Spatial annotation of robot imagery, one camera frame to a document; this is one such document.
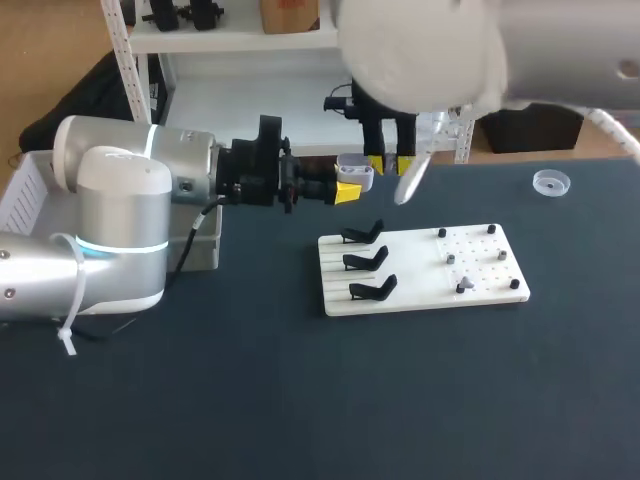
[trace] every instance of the white board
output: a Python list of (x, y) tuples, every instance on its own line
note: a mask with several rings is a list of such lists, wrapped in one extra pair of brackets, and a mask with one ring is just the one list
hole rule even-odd
[[(529, 300), (531, 292), (500, 225), (494, 234), (489, 225), (447, 227), (447, 236), (438, 237), (439, 228), (404, 232), (383, 232), (373, 245), (347, 243), (340, 235), (318, 240), (325, 311), (329, 316), (471, 307)], [(345, 271), (345, 254), (373, 258), (382, 246), (389, 256), (377, 272)], [(500, 251), (507, 259), (498, 260)], [(456, 256), (448, 265), (447, 257)], [(349, 284), (380, 287), (392, 274), (398, 285), (384, 302), (352, 300)], [(456, 293), (463, 277), (475, 288)], [(512, 280), (520, 281), (518, 289)]]

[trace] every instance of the wooden floor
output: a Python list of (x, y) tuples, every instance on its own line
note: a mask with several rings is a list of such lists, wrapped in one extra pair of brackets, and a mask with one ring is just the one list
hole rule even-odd
[[(0, 190), (17, 153), (20, 132), (51, 110), (110, 50), (99, 0), (0, 0)], [(570, 152), (493, 155), (480, 132), (472, 163), (603, 158), (621, 156), (618, 147), (587, 125)], [(438, 163), (452, 161), (439, 154)]]

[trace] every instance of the clear plastic cap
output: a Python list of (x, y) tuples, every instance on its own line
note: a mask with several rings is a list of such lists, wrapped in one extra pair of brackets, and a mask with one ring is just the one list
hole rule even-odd
[(545, 197), (562, 197), (571, 188), (571, 179), (557, 170), (541, 170), (533, 176), (533, 188)]

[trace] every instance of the table surface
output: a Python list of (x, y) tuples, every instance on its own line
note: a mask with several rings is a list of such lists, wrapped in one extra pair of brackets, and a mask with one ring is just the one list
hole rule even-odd
[[(221, 267), (68, 358), (0, 334), (0, 475), (73, 479), (640, 476), (640, 170), (434, 167), (414, 200), (227, 208)], [(330, 319), (318, 237), (500, 223), (525, 304)]]

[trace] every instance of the black box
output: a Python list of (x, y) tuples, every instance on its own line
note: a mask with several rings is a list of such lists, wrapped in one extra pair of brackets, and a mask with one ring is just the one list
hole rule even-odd
[(584, 118), (555, 105), (501, 110), (480, 120), (494, 153), (572, 150)]

